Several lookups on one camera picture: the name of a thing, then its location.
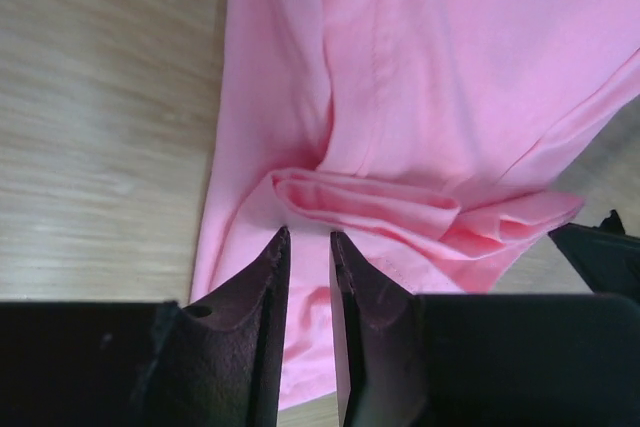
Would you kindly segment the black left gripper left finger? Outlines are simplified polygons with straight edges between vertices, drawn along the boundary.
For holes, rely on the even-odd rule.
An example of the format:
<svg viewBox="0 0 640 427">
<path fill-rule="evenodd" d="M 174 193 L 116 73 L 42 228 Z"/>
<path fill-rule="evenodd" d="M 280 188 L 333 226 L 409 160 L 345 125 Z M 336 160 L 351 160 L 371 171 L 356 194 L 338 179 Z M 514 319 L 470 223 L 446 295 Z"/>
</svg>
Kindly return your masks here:
<svg viewBox="0 0 640 427">
<path fill-rule="evenodd" d="M 5 302 L 5 426 L 273 426 L 290 274 L 280 229 L 188 305 Z"/>
</svg>

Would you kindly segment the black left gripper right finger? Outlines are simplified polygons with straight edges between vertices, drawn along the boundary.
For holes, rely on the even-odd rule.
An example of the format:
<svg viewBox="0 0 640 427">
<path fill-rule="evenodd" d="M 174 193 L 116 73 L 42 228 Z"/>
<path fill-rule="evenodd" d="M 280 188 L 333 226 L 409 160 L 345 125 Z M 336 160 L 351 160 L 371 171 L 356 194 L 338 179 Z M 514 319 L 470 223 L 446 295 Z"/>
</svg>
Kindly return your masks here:
<svg viewBox="0 0 640 427">
<path fill-rule="evenodd" d="M 344 426 L 635 426 L 639 307 L 612 294 L 413 294 L 330 238 Z"/>
</svg>

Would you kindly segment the pink t shirt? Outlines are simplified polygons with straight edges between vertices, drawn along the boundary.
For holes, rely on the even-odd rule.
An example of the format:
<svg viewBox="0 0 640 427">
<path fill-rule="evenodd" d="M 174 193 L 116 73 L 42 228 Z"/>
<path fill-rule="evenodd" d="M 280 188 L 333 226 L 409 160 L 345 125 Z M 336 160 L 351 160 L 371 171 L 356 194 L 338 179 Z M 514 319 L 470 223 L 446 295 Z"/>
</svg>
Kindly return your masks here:
<svg viewBox="0 0 640 427">
<path fill-rule="evenodd" d="M 228 0 L 192 295 L 287 226 L 279 405 L 327 395 L 332 230 L 410 291 L 486 292 L 638 93 L 639 0 Z"/>
</svg>

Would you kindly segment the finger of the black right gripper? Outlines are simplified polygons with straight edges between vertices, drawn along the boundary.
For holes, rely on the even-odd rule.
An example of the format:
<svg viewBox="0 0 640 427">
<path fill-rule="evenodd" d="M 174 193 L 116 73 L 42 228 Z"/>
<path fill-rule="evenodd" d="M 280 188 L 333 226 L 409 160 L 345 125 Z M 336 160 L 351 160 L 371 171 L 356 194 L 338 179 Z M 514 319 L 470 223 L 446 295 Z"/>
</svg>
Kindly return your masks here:
<svg viewBox="0 0 640 427">
<path fill-rule="evenodd" d="M 639 238 L 616 210 L 599 226 L 567 223 L 548 236 L 594 293 L 639 292 Z"/>
</svg>

